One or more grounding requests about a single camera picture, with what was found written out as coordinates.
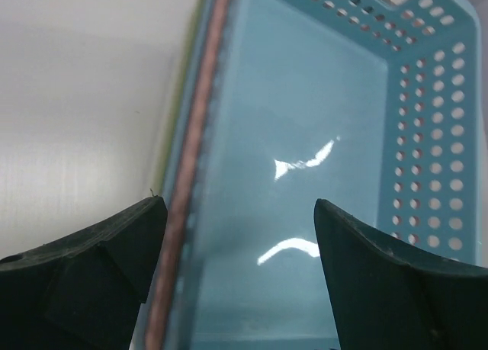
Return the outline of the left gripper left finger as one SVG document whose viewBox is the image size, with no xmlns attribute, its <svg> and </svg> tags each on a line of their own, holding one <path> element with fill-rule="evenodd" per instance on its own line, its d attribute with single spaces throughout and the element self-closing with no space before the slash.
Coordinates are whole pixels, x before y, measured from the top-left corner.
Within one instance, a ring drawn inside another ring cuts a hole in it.
<svg viewBox="0 0 488 350">
<path fill-rule="evenodd" d="M 148 197 L 1 260 L 3 349 L 127 349 L 147 301 L 168 211 Z"/>
</svg>

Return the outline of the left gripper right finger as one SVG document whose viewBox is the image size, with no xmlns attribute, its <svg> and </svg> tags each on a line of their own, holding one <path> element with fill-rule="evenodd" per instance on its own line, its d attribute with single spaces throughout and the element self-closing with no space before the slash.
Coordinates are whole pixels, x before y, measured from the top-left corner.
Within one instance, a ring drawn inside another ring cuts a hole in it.
<svg viewBox="0 0 488 350">
<path fill-rule="evenodd" d="M 342 349 L 485 349 L 487 269 L 434 255 L 325 199 L 314 226 Z"/>
</svg>

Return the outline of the pink plastic basket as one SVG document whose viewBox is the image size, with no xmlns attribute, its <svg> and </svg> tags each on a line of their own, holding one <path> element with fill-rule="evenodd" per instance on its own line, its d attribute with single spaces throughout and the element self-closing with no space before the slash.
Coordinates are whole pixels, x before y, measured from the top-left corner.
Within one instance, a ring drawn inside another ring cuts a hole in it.
<svg viewBox="0 0 488 350">
<path fill-rule="evenodd" d="M 207 107 L 214 89 L 220 44 L 231 1 L 202 0 L 201 16 L 195 22 L 193 53 L 181 93 L 178 122 L 162 187 L 168 205 L 168 221 L 150 298 L 146 304 L 147 314 L 138 322 L 143 337 L 135 346 L 137 349 L 161 349 L 164 346 L 185 244 L 186 219 Z"/>
</svg>

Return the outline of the blue plastic basket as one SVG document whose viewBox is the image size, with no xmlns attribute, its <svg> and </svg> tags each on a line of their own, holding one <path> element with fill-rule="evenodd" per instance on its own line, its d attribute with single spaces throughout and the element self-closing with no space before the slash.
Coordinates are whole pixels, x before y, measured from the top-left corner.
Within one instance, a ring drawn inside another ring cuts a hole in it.
<svg viewBox="0 0 488 350">
<path fill-rule="evenodd" d="M 342 349 L 320 198 L 481 265 L 481 31 L 469 0 L 232 0 L 161 349 Z"/>
</svg>

